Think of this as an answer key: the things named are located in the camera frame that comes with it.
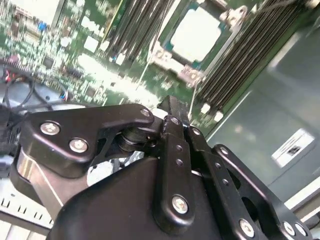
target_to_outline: black cable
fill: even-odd
[[[29,106],[16,106],[12,107],[11,110],[13,112],[22,112],[22,111],[30,111],[30,110],[35,110],[35,109],[41,109],[41,108],[48,108],[52,106],[58,106],[58,105],[78,105],[78,106],[83,106],[86,108],[95,108],[98,107],[93,104],[88,104],[88,103],[80,103],[80,102],[72,102],[72,101],[52,101],[48,103],[42,103],[42,104],[36,104],[36,105],[29,105]]]
[[[37,92],[36,89],[33,91],[33,95],[42,103],[42,104],[47,104],[48,101],[46,101],[40,94]],[[53,111],[53,108],[51,106],[48,107],[49,111]]]
[[[6,106],[7,106],[8,108],[11,108],[10,100],[9,100],[9,88],[10,88],[11,85],[13,85],[13,84],[17,81],[17,79],[19,79],[19,78],[21,78],[21,77],[24,77],[24,76],[18,74],[18,75],[15,76],[13,79],[11,79],[11,81],[9,81],[9,82],[6,84],[6,86],[5,86],[4,100],[5,100]],[[25,80],[31,81],[30,91],[29,91],[28,95],[26,96],[26,98],[25,98],[17,107],[21,107],[22,105],[24,105],[25,103],[27,103],[27,102],[30,100],[32,94],[33,94],[34,91],[35,91],[35,84],[36,84],[36,83],[35,83],[35,80],[34,80],[33,78],[31,78],[30,76],[26,76],[26,79],[25,79]]]

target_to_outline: silver screw head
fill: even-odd
[[[195,135],[200,135],[201,134],[201,132],[196,128],[193,128],[192,130],[193,130]]]
[[[225,149],[223,146],[220,147],[220,150],[221,150],[221,152],[222,152],[223,154],[228,155],[228,150]]]
[[[60,132],[60,127],[53,122],[45,122],[40,126],[41,132],[46,135],[56,135]]]
[[[142,109],[140,112],[141,112],[144,116],[150,117],[150,112],[149,112],[147,109]]]
[[[179,125],[179,120],[176,119],[175,117],[171,118],[171,121],[175,124],[175,125]]]
[[[244,234],[249,238],[253,238],[255,236],[255,230],[247,220],[240,219],[239,225]]]
[[[186,214],[188,212],[188,204],[180,196],[174,196],[172,198],[172,206],[179,214]]]
[[[79,138],[71,140],[69,146],[72,151],[80,154],[88,150],[88,144]]]
[[[286,221],[283,222],[283,226],[284,229],[287,231],[288,234],[290,234],[291,236],[296,235],[296,232],[294,230],[294,228]]]
[[[304,230],[304,228],[299,224],[299,223],[296,223],[294,225],[296,227],[296,229],[298,229],[298,231],[303,235],[303,236],[307,236],[307,232]]]

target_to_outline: label sticker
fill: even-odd
[[[315,138],[310,133],[300,128],[272,154],[272,158],[280,168],[283,168],[314,140]]]

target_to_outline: chip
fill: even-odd
[[[54,65],[54,60],[51,57],[45,56],[42,64],[46,67],[46,69],[51,69]]]
[[[86,89],[85,95],[87,95],[88,97],[93,98],[95,96],[95,94],[96,94],[96,90],[93,87],[89,86]]]

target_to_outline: black bracket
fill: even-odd
[[[191,183],[190,149],[180,120],[168,115],[163,121],[162,149],[153,197],[153,217],[168,234],[184,233],[195,219]]]
[[[186,131],[192,167],[203,176],[224,239],[312,239],[308,228],[228,148],[211,150],[198,129]]]
[[[41,125],[46,122],[58,125],[59,133],[44,134]],[[25,120],[20,144],[26,155],[57,174],[79,178],[91,165],[99,139],[106,138],[106,148],[109,148],[121,130],[147,127],[153,122],[152,113],[139,104],[40,112]],[[70,142],[73,139],[83,140],[87,150],[72,151]]]

